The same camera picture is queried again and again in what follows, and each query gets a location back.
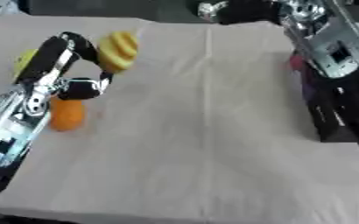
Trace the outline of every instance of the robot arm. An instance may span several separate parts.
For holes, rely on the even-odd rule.
[[[359,143],[359,27],[339,0],[209,1],[197,15],[222,25],[281,25],[304,61],[304,96],[321,141],[345,127]]]
[[[102,71],[100,80],[63,77],[78,59],[99,66],[96,49],[81,35],[63,32],[51,37],[21,71],[12,89],[0,96],[0,192],[49,122],[52,96],[64,100],[94,98],[111,83],[113,73],[108,71]]]

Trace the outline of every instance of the white cloth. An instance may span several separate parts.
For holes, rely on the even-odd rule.
[[[96,42],[118,30],[139,37],[135,66],[86,102],[81,129],[39,136],[0,194],[0,213],[359,223],[359,147],[317,141],[286,63],[291,44],[272,24],[1,17],[0,93],[12,61],[49,36],[79,32]],[[69,75],[97,72],[86,62]]]

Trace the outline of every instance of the orange ball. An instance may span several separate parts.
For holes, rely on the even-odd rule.
[[[57,131],[79,128],[86,116],[86,109],[81,101],[63,101],[57,97],[51,99],[51,112],[50,127]]]

